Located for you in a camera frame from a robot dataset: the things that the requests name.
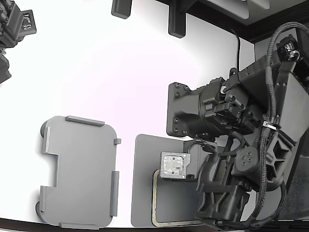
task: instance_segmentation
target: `metal frame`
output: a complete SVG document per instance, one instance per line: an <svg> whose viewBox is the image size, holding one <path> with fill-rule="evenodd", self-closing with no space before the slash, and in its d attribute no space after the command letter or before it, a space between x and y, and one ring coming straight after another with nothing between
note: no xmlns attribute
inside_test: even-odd
<svg viewBox="0 0 309 232"><path fill-rule="evenodd" d="M309 22L309 0L280 11L248 26L219 12L198 0L156 0L169 6L169 34L177 38L185 36L186 13L209 22L251 43L269 38L282 24L290 21ZM132 0L113 0L112 15L128 18Z"/></svg>

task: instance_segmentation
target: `black cable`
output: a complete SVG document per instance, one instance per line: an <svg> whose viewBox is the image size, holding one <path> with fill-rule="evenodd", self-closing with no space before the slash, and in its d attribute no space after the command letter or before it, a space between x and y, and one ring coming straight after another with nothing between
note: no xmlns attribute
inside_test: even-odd
<svg viewBox="0 0 309 232"><path fill-rule="evenodd" d="M237 45L237 70L239 70L239 61L240 61L240 37L237 35L237 33L230 28L230 31L233 32L233 34L237 37L238 45Z"/></svg>
<svg viewBox="0 0 309 232"><path fill-rule="evenodd" d="M206 147L208 147L208 148L212 151L212 153L215 153L215 152L216 152L215 149L214 149L211 145L209 145L208 143L206 143L205 141L194 141L194 142L192 142L192 143L189 145L189 147L188 147L188 153L190 153L190 150L191 150L191 148L192 148L194 145L206 146Z"/></svg>
<svg viewBox="0 0 309 232"><path fill-rule="evenodd" d="M240 142L239 146L235 149L235 151L238 151L242 148L245 148L245 146L250 146L249 143L246 141L245 137L243 137L242 134L240 134L236 131L233 131L230 135L233 136L235 139L237 139Z"/></svg>
<svg viewBox="0 0 309 232"><path fill-rule="evenodd" d="M225 145L225 148L224 148L223 152L231 151L233 142L234 142L233 136L229 135L228 138L227 138L227 142L226 142L226 145Z"/></svg>
<svg viewBox="0 0 309 232"><path fill-rule="evenodd" d="M266 86L268 88L268 92L270 94L270 101L271 101L271 110L270 110L270 122L271 123L273 123L274 119L277 117L276 96L275 96L275 88L274 88L274 83L273 83L273 78L272 78L272 69L271 69L272 53L275 48L275 43L278 37L280 36L280 34L292 28L299 28L303 30L309 37L309 30L303 24L300 24L297 22L285 23L281 25L272 35L270 42L269 42L268 49L267 49Z"/></svg>
<svg viewBox="0 0 309 232"><path fill-rule="evenodd" d="M269 121L270 123L274 123L275 118L277 117L277 106L276 106L276 96L275 96L275 88L272 78L272 69L271 69L271 61L272 61L272 53L274 51L276 40L278 39L279 35L287 31L291 28L299 28L303 30L309 37L309 30L304 25L297 23L297 22L291 22L286 23L280 26L273 36L270 39L270 43L267 50L267 66L266 66L266 86L268 89L268 113L266 116L264 116L264 120ZM256 202L255 209L253 213L250 215L247 221L245 222L223 222L223 225L233 227L236 229L245 229L245 228L254 228L257 229L261 226L263 226L265 223L270 222L271 220L275 219L280 211L282 210L285 200L286 200L286 186L284 181L280 185L281 188L281 199L280 203L278 205L278 208L276 211L268 218L256 221L256 217L260 213L262 206L265 201L266 196L266 190L267 190L267 167L266 167L266 146L267 146L267 140L269 138L270 129L269 128L263 128L261 132L261 136L259 134L257 135L257 138L255 140L255 145L258 147L258 144L260 143L260 162L261 162L261 183L260 183L260 191L259 196Z"/></svg>

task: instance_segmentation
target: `metal bracket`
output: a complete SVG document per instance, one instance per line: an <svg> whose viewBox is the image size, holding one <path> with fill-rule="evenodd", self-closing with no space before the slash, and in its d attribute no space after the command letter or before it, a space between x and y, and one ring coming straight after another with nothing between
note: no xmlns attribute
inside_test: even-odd
<svg viewBox="0 0 309 232"><path fill-rule="evenodd" d="M112 15L118 18L127 19L131 15L132 0L113 0Z"/></svg>
<svg viewBox="0 0 309 232"><path fill-rule="evenodd" d="M177 38L185 36L186 13L197 0L172 0L169 5L169 34Z"/></svg>
<svg viewBox="0 0 309 232"><path fill-rule="evenodd" d="M271 125L269 122L264 121L262 126L263 126L263 127L266 127L266 128L269 128L269 129L271 129L271 130L273 130L273 131L278 132L279 135L280 135L283 139L285 139L286 141L290 142L290 143L291 143L292 145L294 145L294 146L296 145L296 142L293 141L293 139L291 139L287 134L285 134L283 131L281 131L281 130L278 129L277 127Z"/></svg>

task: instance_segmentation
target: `bolt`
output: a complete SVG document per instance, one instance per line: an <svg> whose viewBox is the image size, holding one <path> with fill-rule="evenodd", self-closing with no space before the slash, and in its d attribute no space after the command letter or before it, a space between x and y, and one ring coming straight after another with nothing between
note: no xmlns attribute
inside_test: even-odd
<svg viewBox="0 0 309 232"><path fill-rule="evenodd" d="M220 93L225 94L227 86L221 86Z"/></svg>

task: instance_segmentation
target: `black mount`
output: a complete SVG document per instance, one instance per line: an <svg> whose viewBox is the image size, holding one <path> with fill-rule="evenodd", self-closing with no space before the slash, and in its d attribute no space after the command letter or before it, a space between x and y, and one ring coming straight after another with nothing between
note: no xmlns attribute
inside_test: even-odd
<svg viewBox="0 0 309 232"><path fill-rule="evenodd" d="M171 0L169 5L169 34L185 36L186 13L197 0Z"/></svg>
<svg viewBox="0 0 309 232"><path fill-rule="evenodd" d="M131 15L132 0L113 0L112 15L127 19Z"/></svg>

